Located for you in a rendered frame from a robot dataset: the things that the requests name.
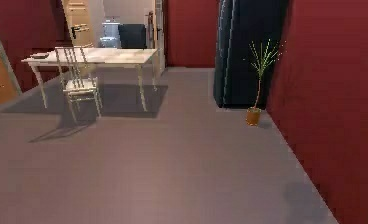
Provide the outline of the large black plastic trash can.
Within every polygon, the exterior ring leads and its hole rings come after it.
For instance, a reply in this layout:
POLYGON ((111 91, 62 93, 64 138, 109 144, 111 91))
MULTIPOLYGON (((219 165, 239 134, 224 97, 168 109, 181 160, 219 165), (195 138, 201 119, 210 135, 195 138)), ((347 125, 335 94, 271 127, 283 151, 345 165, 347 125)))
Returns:
POLYGON ((118 27, 121 47, 124 49, 146 49, 146 27, 144 24, 121 24, 118 27))

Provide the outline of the green plant in orange pot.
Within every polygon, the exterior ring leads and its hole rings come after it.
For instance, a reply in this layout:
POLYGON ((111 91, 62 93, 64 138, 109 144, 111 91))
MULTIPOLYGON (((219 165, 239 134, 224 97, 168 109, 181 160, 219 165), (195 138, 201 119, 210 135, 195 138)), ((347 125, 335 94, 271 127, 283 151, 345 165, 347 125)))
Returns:
POLYGON ((283 46, 280 42, 273 42, 269 39, 266 43, 261 42, 256 45, 251 42, 249 48, 254 57, 251 62, 251 66, 254 68, 257 75, 257 90, 254 105, 247 109, 246 123, 249 126, 257 126, 260 121, 262 110, 258 107, 258 102, 261 94, 261 83, 266 70, 273 65, 276 61, 279 61, 281 53, 279 49, 283 46))

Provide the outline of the black fridge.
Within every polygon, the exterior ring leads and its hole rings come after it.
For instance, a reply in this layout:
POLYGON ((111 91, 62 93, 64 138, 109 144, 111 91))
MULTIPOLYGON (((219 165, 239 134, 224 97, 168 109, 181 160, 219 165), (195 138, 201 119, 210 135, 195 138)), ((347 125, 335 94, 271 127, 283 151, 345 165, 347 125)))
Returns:
POLYGON ((258 78, 250 49, 281 41, 290 0, 219 0, 213 97, 218 107, 264 109, 274 67, 258 78))

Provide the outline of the white open door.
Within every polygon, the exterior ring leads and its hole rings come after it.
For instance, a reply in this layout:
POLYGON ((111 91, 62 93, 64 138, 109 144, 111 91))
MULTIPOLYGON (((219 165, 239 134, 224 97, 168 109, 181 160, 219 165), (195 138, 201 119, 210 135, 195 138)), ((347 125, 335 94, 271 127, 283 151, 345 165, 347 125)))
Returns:
POLYGON ((159 56, 159 75, 165 70, 165 53, 164 53, 164 16, 163 16, 164 0, 155 0, 155 17, 156 17, 156 48, 159 56))

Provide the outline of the white wooden table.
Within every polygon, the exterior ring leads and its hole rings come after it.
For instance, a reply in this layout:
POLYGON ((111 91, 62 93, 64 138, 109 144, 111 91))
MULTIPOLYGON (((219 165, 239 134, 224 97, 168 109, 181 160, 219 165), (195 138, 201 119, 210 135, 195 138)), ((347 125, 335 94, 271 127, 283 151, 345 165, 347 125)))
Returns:
MULTIPOLYGON (((27 63, 31 67, 37 78, 45 108, 48 107, 47 96, 44 91, 43 79, 38 68, 41 66, 55 66, 58 68, 55 49, 48 53, 49 56, 45 59, 33 59, 31 57, 23 59, 23 62, 27 63)), ((143 88, 142 68, 147 62, 155 62, 158 59, 157 49, 86 48, 85 53, 88 60, 88 67, 94 65, 104 67, 135 68, 138 73, 138 85, 143 110, 147 110, 143 88)))

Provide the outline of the white wooden chair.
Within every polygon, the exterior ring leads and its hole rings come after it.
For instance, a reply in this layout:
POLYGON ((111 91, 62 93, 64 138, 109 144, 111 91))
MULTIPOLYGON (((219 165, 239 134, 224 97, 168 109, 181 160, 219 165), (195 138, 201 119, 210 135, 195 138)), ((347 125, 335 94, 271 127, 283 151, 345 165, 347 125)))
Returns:
POLYGON ((101 116, 103 107, 99 80, 93 77, 91 72, 87 76, 82 74, 81 69, 88 67, 86 48, 82 46, 56 47, 55 55, 60 72, 62 92, 67 100, 69 110, 74 121, 77 121, 74 107, 80 109, 82 101, 95 101, 97 115, 101 116))

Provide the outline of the light wooden room door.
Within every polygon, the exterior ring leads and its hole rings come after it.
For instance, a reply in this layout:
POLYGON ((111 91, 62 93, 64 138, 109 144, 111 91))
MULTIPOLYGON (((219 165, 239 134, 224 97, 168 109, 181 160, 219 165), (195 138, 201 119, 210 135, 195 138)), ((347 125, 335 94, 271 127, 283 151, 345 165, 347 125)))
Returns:
POLYGON ((93 30, 90 21, 88 0, 62 0, 65 18, 72 44, 74 46, 93 47, 93 30), (87 24, 89 30, 77 32, 77 38, 73 39, 71 27, 78 24, 87 24))

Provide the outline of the brown wooden door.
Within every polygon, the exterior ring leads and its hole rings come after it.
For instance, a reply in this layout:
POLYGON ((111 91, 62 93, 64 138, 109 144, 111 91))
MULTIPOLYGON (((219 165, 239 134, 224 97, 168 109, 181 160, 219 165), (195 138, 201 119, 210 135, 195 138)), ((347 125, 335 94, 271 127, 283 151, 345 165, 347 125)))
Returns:
POLYGON ((0 39, 0 105, 22 94, 17 77, 0 39))

